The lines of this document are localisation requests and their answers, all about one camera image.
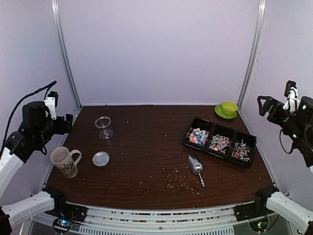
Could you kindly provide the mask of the metal scoop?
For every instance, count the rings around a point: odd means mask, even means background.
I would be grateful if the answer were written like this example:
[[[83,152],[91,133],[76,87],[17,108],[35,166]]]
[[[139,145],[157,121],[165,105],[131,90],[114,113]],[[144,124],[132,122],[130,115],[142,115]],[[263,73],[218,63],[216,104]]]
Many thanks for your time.
[[[188,162],[189,162],[191,172],[195,175],[198,175],[198,177],[200,179],[201,186],[205,187],[205,182],[204,182],[203,177],[202,177],[202,173],[203,173],[202,163],[199,161],[199,159],[196,157],[196,155],[189,155],[188,156]]]

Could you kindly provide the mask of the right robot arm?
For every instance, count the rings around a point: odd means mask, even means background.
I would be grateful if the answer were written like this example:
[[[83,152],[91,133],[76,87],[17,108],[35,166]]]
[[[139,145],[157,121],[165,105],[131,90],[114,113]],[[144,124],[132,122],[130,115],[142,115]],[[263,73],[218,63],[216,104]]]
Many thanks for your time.
[[[295,113],[285,110],[284,104],[271,96],[257,97],[259,114],[268,113],[267,120],[281,127],[281,133],[292,140],[291,150],[302,154],[306,167],[313,170],[313,99],[303,96]],[[270,210],[297,228],[301,235],[313,233],[313,212],[287,198],[278,188],[268,186],[256,192],[251,212],[261,216]]]

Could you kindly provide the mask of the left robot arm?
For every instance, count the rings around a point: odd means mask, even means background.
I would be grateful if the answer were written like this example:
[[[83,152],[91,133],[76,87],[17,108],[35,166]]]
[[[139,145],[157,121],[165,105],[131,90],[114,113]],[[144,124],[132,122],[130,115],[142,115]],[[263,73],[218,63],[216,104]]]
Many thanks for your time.
[[[33,152],[47,154],[45,145],[54,135],[72,132],[73,115],[56,116],[43,101],[33,101],[22,107],[22,123],[5,141],[0,158],[0,191],[3,193],[13,176]],[[59,217],[70,213],[66,195],[54,188],[47,188],[27,199],[0,208],[0,233],[9,235],[23,222],[47,211]]]

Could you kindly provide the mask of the black three-compartment candy tray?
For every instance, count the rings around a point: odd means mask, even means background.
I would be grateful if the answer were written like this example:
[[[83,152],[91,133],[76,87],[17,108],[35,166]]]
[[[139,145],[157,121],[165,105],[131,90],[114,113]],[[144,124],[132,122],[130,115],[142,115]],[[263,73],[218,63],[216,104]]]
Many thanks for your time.
[[[186,130],[182,144],[227,162],[250,168],[255,157],[257,138],[195,117]]]

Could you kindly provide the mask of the clear plastic cup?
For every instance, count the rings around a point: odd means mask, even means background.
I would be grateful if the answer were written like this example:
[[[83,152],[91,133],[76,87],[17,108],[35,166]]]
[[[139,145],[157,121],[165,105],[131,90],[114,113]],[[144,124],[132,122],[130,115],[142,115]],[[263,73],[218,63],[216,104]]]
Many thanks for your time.
[[[108,140],[113,137],[113,130],[111,129],[112,121],[108,116],[102,116],[95,120],[95,126],[100,129],[99,138]]]

